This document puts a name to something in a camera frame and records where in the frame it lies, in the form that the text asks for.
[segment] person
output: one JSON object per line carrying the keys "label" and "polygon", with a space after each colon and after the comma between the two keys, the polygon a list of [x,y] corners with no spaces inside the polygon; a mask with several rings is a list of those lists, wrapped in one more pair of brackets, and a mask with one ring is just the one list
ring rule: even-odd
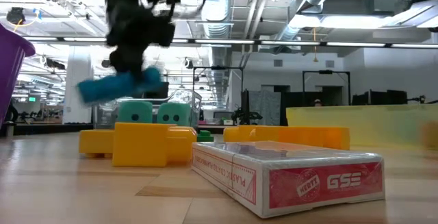
{"label": "person", "polygon": [[314,103],[315,103],[315,107],[322,107],[322,102],[321,102],[321,100],[319,100],[319,99],[315,99]]}

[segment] blue foam block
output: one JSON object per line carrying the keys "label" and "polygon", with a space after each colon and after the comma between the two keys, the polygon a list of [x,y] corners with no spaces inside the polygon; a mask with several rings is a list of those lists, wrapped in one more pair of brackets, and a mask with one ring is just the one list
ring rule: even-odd
{"label": "blue foam block", "polygon": [[107,76],[99,80],[86,80],[77,85],[84,103],[112,101],[136,92],[151,91],[161,86],[161,76],[156,68],[143,71],[144,81],[137,84],[131,73]]}

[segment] yellow toy block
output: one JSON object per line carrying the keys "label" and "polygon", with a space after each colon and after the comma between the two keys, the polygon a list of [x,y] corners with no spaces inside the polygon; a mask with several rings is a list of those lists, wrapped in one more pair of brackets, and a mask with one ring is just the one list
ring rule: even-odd
{"label": "yellow toy block", "polygon": [[116,123],[113,166],[166,166],[187,163],[196,131],[169,124]]}
{"label": "yellow toy block", "polygon": [[277,141],[332,149],[350,149],[347,127],[281,127],[240,125],[224,130],[225,142]]}
{"label": "yellow toy block", "polygon": [[347,127],[284,127],[280,130],[279,142],[349,150],[350,129]]}
{"label": "yellow toy block", "polygon": [[429,121],[422,125],[420,140],[424,149],[438,150],[438,121]]}
{"label": "yellow toy block", "polygon": [[79,152],[89,158],[105,154],[106,158],[112,155],[114,130],[84,130],[79,133]]}
{"label": "yellow toy block", "polygon": [[113,166],[166,166],[167,124],[116,123]]}
{"label": "yellow toy block", "polygon": [[281,126],[255,125],[249,134],[250,141],[278,141]]}
{"label": "yellow toy block", "polygon": [[237,142],[239,141],[239,127],[226,127],[224,128],[224,141],[225,142]]}
{"label": "yellow toy block", "polygon": [[197,133],[192,127],[169,127],[167,131],[168,163],[184,164],[192,159],[192,143]]}

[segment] green block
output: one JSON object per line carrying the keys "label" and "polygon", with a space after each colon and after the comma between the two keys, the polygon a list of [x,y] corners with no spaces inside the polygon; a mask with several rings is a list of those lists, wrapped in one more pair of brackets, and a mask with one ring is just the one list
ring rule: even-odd
{"label": "green block", "polygon": [[152,123],[152,108],[148,101],[124,101],[118,108],[117,122]]}
{"label": "green block", "polygon": [[158,108],[157,123],[190,126],[190,104],[163,103]]}
{"label": "green block", "polygon": [[197,139],[198,142],[214,142],[214,137],[204,137],[204,136],[198,136]]}
{"label": "green block", "polygon": [[201,130],[198,134],[198,142],[214,142],[214,137],[211,136],[211,132]]}
{"label": "green block", "polygon": [[211,136],[211,132],[206,130],[199,131],[199,136]]}

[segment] red card box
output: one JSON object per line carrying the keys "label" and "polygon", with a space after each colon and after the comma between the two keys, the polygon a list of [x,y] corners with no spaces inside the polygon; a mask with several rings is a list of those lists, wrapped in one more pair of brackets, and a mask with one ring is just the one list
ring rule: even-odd
{"label": "red card box", "polygon": [[282,142],[194,143],[192,168],[261,218],[385,198],[383,159]]}

